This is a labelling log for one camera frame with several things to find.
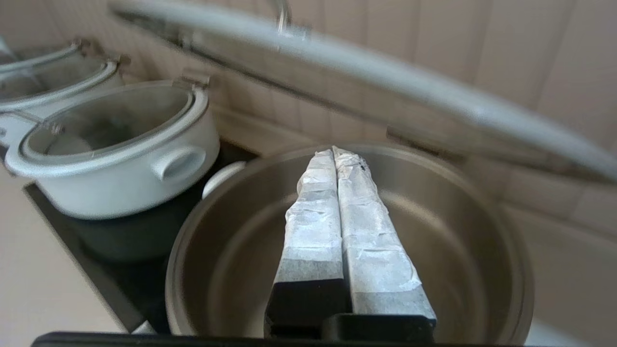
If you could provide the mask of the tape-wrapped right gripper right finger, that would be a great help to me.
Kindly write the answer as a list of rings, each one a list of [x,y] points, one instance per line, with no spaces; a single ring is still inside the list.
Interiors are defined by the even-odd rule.
[[[352,311],[436,316],[364,158],[333,147]]]

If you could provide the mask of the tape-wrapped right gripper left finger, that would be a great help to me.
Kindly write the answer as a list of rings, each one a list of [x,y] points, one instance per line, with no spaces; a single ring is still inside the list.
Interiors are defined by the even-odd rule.
[[[320,338],[349,311],[333,151],[315,152],[285,213],[282,255],[264,314],[267,338]]]

